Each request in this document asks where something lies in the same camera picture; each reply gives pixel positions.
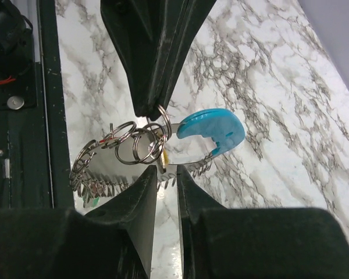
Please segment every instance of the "metal key ring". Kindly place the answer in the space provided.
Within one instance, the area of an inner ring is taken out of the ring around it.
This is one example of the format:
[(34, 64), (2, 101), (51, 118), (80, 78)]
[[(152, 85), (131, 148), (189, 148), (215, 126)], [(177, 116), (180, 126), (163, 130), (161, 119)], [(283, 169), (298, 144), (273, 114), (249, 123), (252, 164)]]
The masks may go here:
[(79, 154), (76, 156), (75, 161), (74, 161), (74, 165), (72, 167), (73, 174), (79, 174), (79, 172), (81, 172), (85, 168), (85, 163), (83, 163), (83, 165), (81, 167), (78, 167), (78, 164), (79, 164), (81, 158), (85, 154), (87, 154), (90, 150), (92, 150), (92, 147), (96, 147), (96, 145), (97, 145), (97, 141), (95, 139), (93, 139), (90, 142), (88, 142), (87, 144), (85, 144), (85, 146), (81, 149)]
[[(152, 133), (150, 130), (144, 129), (144, 128), (136, 128), (136, 131), (141, 131), (139, 134), (141, 134), (141, 133)], [(119, 156), (119, 148), (120, 148), (120, 144), (115, 147), (115, 156), (121, 163), (127, 164), (127, 165), (133, 165), (133, 164), (138, 164), (139, 163), (139, 161), (137, 161), (137, 160), (135, 160), (135, 161), (125, 161), (125, 160), (123, 160)], [(149, 154), (153, 153), (154, 148), (155, 148), (154, 146), (151, 148), (151, 152), (149, 152)]]
[[(118, 139), (113, 139), (114, 135), (120, 131), (122, 131), (124, 128), (126, 127), (129, 127), (129, 126), (132, 126), (132, 128), (124, 133), (122, 136), (120, 136)], [(102, 147), (102, 149), (105, 149), (105, 148), (113, 148), (113, 147), (116, 147), (116, 146), (119, 146), (120, 144), (122, 144), (125, 140), (127, 140), (131, 135), (132, 133), (135, 132), (137, 128), (137, 124), (134, 122), (134, 121), (129, 121), (129, 122), (125, 122), (119, 126), (117, 126), (113, 131), (112, 131), (112, 139), (113, 142), (111, 144), (108, 144), (106, 143), (105, 146)]]

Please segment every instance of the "red wire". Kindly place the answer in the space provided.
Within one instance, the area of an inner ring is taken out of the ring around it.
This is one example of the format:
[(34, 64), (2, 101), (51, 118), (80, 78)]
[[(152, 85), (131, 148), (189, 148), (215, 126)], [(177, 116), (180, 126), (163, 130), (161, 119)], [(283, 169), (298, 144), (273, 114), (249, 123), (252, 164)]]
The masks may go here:
[(6, 80), (0, 80), (0, 85), (12, 83), (15, 80), (16, 80), (15, 77), (9, 76)]

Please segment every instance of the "marble surface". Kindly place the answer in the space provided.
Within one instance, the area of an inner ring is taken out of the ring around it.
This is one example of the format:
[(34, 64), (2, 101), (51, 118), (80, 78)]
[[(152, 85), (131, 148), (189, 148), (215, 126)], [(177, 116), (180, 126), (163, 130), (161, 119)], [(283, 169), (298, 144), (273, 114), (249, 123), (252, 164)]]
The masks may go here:
[[(136, 117), (99, 1), (57, 0), (56, 11), (73, 163), (110, 122)], [(168, 113), (178, 122), (203, 108), (233, 111), (247, 137), (198, 185), (229, 208), (327, 209), (349, 242), (349, 92), (295, 0), (217, 1)], [(175, 144), (182, 159), (189, 146)], [(180, 259), (176, 189), (161, 189), (151, 278), (181, 278)]]

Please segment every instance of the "keychain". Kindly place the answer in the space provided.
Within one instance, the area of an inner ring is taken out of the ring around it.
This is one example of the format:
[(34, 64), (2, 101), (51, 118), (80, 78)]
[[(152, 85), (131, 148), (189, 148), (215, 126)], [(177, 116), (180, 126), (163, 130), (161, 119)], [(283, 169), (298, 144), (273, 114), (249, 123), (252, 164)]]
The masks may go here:
[[(193, 175), (200, 176), (211, 168), (212, 160), (240, 144), (245, 132), (239, 119), (227, 109), (206, 109), (171, 124), (165, 110), (158, 106), (165, 125), (148, 123), (138, 128), (133, 121), (116, 128), (103, 140), (90, 141), (78, 154), (71, 173), (70, 185), (84, 205), (95, 204), (96, 198), (113, 197), (124, 191), (143, 173), (149, 164), (158, 168), (158, 189), (161, 182), (167, 188), (176, 182), (178, 164), (170, 164), (165, 145), (175, 133), (179, 139), (192, 135), (211, 138), (216, 148), (202, 160), (182, 164)], [(129, 130), (121, 136), (117, 133)]]

